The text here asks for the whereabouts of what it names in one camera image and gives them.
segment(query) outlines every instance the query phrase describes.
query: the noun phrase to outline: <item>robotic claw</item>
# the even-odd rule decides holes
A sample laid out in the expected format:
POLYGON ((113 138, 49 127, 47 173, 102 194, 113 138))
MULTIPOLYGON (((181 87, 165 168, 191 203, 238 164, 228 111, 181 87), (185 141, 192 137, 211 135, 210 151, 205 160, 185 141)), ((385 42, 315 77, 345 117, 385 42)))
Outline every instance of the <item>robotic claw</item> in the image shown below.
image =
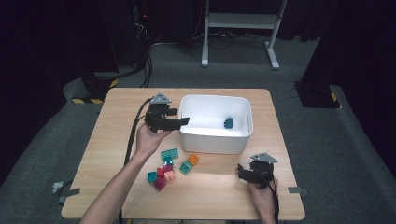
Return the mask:
POLYGON ((259 184, 260 189, 265 189, 274 180, 274 162, 277 160, 265 153, 250 158, 253 159, 249 164, 250 170, 245 170, 241 164, 238 164, 238 177, 259 184))
POLYGON ((161 92, 150 100, 145 122, 152 132, 180 130, 181 126, 189 124, 190 118, 168 119, 166 117, 174 116, 177 113, 177 109, 170 108, 170 103, 172 101, 161 92))

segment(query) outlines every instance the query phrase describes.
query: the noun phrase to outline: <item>human arm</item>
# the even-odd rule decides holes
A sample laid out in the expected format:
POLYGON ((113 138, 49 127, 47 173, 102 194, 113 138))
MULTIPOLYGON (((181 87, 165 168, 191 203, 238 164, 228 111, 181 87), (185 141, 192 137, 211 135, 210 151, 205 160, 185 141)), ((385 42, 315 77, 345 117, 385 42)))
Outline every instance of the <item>human arm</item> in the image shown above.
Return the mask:
MULTIPOLYGON (((271 181, 270 186, 272 189, 277 189, 277 179, 274 178, 274 181, 271 181)), ((248 183, 251 193, 251 198, 253 200, 253 204, 259 213, 260 220, 262 224, 274 224, 275 216, 274 216, 274 195, 270 188, 259 189, 257 184, 248 183)))
POLYGON ((80 223, 112 223, 143 165, 170 133, 170 131, 153 133, 144 123, 137 130, 134 155, 93 201, 80 223))

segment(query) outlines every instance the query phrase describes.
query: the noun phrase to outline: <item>toy block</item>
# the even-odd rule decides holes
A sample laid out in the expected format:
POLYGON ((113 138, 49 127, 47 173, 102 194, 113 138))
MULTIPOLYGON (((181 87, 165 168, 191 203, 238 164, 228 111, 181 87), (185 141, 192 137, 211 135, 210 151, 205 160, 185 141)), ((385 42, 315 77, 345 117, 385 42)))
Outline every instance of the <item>toy block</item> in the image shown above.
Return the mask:
POLYGON ((231 129, 233 127, 233 119, 228 118, 224 121, 224 128, 231 129))
POLYGON ((164 176, 167 181, 175 180, 175 172, 174 171, 165 172, 164 176))
POLYGON ((148 182, 153 183, 157 179, 157 172, 148 172, 148 182))
POLYGON ((163 173, 165 174, 166 172, 169 172, 169 171, 173 171, 173 166, 169 165, 169 164, 164 165, 163 166, 163 173))
POLYGON ((191 169, 192 164, 189 161, 183 161, 183 163, 181 163, 180 172, 184 175, 188 174, 191 169))
POLYGON ((163 188, 165 188, 166 182, 163 178, 157 178, 154 181, 154 188, 158 191, 161 191, 163 188))
POLYGON ((173 160, 172 160, 172 157, 165 157, 165 158, 163 158, 163 164, 164 165, 172 165, 173 166, 173 160))
POLYGON ((169 150, 162 151, 161 152, 161 158, 164 159, 165 157, 171 157, 172 159, 178 157, 177 149, 172 148, 172 149, 169 149, 169 150))
POLYGON ((163 177, 163 168, 162 167, 157 167, 157 176, 163 177))
POLYGON ((196 165, 199 161, 199 158, 197 156, 195 156, 194 154, 191 154, 187 161, 189 161, 192 165, 196 165))

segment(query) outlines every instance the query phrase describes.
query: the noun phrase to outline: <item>white plastic bin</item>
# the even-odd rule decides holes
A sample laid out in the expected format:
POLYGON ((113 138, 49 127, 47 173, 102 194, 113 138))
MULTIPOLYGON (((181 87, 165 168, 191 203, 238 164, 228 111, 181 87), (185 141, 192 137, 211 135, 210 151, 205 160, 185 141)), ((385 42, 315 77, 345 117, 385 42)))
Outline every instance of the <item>white plastic bin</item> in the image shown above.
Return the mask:
POLYGON ((178 118, 190 118, 180 129, 184 150, 218 154, 240 154, 253 133, 250 102, 242 97, 220 95, 186 95, 178 118), (225 128, 226 119, 233 120, 225 128))

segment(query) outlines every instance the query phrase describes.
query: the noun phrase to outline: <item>yellow and black tape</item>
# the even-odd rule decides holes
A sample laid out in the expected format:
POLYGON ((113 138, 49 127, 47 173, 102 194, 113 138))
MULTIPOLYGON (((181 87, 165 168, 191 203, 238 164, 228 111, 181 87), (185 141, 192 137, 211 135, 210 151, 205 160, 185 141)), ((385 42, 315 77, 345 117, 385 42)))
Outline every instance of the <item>yellow and black tape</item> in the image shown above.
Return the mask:
POLYGON ((104 100, 101 99, 84 99, 84 98, 73 98, 72 99, 73 103, 75 104, 102 104, 104 100))
MULTIPOLYGON (((118 82, 119 82, 118 79, 113 80, 110 83, 108 88, 112 89, 112 88, 116 87, 118 82)), ((99 105, 99 104, 102 104, 105 101, 105 99, 91 98, 90 96, 85 96, 85 97, 72 97, 72 101, 75 104, 81 104, 81 105, 84 105, 84 104, 96 104, 96 105, 99 105)))
POLYGON ((337 102, 337 96, 335 96, 334 92, 332 92, 332 100, 333 100, 334 102, 337 102))

